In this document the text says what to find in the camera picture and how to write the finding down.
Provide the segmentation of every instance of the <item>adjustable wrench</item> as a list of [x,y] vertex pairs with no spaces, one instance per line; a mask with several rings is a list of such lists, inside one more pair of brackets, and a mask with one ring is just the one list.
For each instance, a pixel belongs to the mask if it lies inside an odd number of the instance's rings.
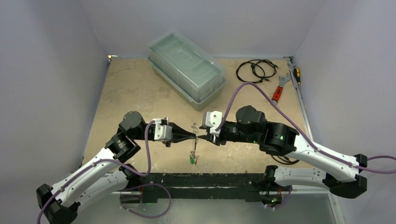
[[278,103],[279,98],[281,97],[283,86],[287,81],[291,79],[289,73],[286,76],[279,76],[280,82],[278,88],[275,90],[274,95],[272,96],[272,102],[276,105]]

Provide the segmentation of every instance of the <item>translucent container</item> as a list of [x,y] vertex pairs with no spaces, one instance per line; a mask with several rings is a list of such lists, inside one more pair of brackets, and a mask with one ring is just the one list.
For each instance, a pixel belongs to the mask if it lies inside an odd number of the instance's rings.
[[203,110],[210,102],[212,102],[217,96],[220,95],[221,90],[226,84],[226,80],[223,80],[223,84],[214,92],[212,92],[205,100],[201,102],[195,101],[192,97],[190,97],[186,92],[184,92],[178,85],[176,85],[167,75],[165,75],[157,66],[151,63],[153,66],[154,72],[162,78],[168,85],[170,85],[173,90],[175,90],[188,104],[190,104],[195,110],[201,111]]
[[197,103],[226,82],[225,67],[180,33],[163,36],[149,49],[149,60]]

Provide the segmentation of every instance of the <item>gray box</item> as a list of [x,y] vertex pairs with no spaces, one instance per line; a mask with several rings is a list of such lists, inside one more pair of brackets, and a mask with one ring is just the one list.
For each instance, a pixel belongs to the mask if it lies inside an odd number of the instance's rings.
[[218,94],[226,82],[225,67],[180,33],[162,36],[149,49],[149,60],[196,103]]

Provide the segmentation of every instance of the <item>clear plastic lid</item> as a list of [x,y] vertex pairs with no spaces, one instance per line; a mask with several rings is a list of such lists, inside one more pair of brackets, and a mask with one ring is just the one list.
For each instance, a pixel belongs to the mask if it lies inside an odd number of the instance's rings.
[[162,37],[149,48],[157,54],[156,57],[151,55],[150,59],[170,79],[193,96],[200,94],[199,91],[203,87],[215,91],[216,88],[213,87],[221,86],[224,81],[225,67],[178,32]]

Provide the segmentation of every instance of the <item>wooden work surface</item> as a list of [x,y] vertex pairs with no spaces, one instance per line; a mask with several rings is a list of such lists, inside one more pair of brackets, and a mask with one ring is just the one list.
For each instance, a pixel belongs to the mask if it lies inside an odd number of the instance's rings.
[[[116,133],[123,116],[129,111],[138,111],[146,122],[154,118],[169,117],[171,122],[190,132],[193,123],[197,123],[198,126],[202,124],[204,112],[225,112],[233,92],[242,83],[237,79],[235,70],[244,61],[246,60],[221,60],[227,68],[227,83],[221,95],[203,111],[198,112],[154,73],[147,59],[112,60],[92,124],[83,163],[92,159],[110,140]],[[270,78],[270,82],[259,84],[269,97],[272,97],[279,84],[278,76],[284,76],[289,71],[286,61],[273,60],[273,62],[281,69]],[[260,65],[267,74],[272,74],[273,71],[269,66]],[[239,74],[245,80],[258,79],[253,76],[249,65],[241,68]],[[245,105],[252,105],[257,110],[263,111],[269,121],[282,122],[290,126],[290,123],[252,86],[245,86],[240,90],[227,120],[235,121],[236,111]],[[278,106],[297,125],[304,128],[303,116],[292,81],[286,83]],[[199,130],[198,135],[202,134],[205,134],[205,130]],[[138,171],[146,172],[147,156],[144,141],[137,142],[142,149],[128,162]],[[199,140],[196,149],[199,159],[196,166],[190,164],[189,158],[192,140],[172,144],[170,148],[166,148],[160,142],[150,142],[149,145],[151,172],[259,173],[264,172],[267,165],[279,165],[254,144],[228,142],[225,146],[218,147],[210,142]],[[292,166],[310,167],[304,162]]]

